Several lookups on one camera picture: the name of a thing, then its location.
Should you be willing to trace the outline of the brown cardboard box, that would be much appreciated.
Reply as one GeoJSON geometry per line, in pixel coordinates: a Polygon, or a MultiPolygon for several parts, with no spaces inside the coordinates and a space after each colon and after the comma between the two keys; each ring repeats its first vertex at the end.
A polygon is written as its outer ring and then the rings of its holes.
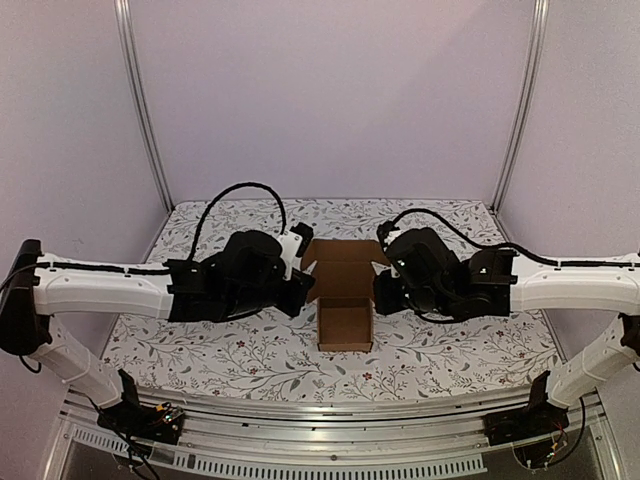
{"type": "Polygon", "coordinates": [[[369,352],[373,346],[374,265],[388,264],[375,240],[314,239],[302,267],[315,279],[307,301],[317,303],[321,352],[369,352]]]}

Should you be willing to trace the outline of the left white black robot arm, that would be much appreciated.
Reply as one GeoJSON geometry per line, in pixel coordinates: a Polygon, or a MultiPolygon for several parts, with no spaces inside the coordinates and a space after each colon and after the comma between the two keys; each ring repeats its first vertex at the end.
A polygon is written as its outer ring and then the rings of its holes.
{"type": "Polygon", "coordinates": [[[235,232],[204,260],[99,264],[45,254],[23,242],[1,285],[1,348],[30,357],[85,394],[128,434],[148,426],[134,380],[98,360],[55,320],[61,313],[131,314],[174,323],[231,322],[273,307],[299,315],[314,279],[301,269],[313,238],[298,224],[273,237],[235,232]]]}

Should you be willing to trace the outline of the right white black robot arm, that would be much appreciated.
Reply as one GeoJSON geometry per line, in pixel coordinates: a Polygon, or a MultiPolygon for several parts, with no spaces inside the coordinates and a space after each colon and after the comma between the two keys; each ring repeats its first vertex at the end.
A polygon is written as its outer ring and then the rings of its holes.
{"type": "Polygon", "coordinates": [[[517,427],[537,436],[582,395],[639,359],[639,256],[546,259],[514,244],[480,246],[461,260],[431,228],[391,222],[377,237],[389,268],[377,274],[378,314],[438,314],[450,323],[536,310],[596,310],[616,318],[567,363],[531,386],[517,427]]]}

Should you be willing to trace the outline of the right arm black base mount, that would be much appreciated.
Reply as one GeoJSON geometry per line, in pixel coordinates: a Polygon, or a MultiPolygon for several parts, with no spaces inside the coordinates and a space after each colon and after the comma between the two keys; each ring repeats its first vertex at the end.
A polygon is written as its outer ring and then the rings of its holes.
{"type": "Polygon", "coordinates": [[[482,417],[484,435],[491,446],[550,434],[569,426],[568,408],[549,401],[546,392],[549,377],[550,372],[545,371],[533,381],[524,407],[482,417]]]}

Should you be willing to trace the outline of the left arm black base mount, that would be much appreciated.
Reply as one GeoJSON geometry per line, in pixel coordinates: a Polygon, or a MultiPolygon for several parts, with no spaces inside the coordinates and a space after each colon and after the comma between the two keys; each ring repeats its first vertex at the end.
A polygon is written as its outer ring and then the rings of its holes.
{"type": "Polygon", "coordinates": [[[122,393],[114,406],[98,409],[97,424],[123,436],[177,445],[182,434],[185,412],[171,402],[156,406],[140,403],[134,379],[118,370],[122,393]]]}

